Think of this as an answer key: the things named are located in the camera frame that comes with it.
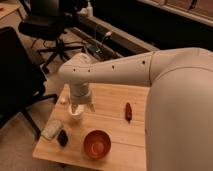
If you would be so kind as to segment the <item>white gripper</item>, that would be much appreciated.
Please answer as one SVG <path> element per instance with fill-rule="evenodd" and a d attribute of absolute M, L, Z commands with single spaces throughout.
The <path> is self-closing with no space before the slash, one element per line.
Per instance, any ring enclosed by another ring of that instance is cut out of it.
<path fill-rule="evenodd" d="M 94 105 L 92 102 L 92 92 L 89 88 L 80 89 L 71 87 L 70 88 L 70 100 L 71 100 L 71 111 L 74 114 L 78 108 L 78 105 L 87 104 L 87 107 L 91 112 L 95 112 Z"/>

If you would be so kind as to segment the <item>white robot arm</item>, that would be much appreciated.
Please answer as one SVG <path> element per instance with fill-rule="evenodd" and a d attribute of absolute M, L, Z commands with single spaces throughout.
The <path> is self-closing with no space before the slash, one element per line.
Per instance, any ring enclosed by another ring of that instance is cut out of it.
<path fill-rule="evenodd" d="M 91 83 L 143 86 L 147 171 L 213 171 L 213 52 L 189 47 L 95 61 L 78 53 L 59 74 L 73 107 Z"/>

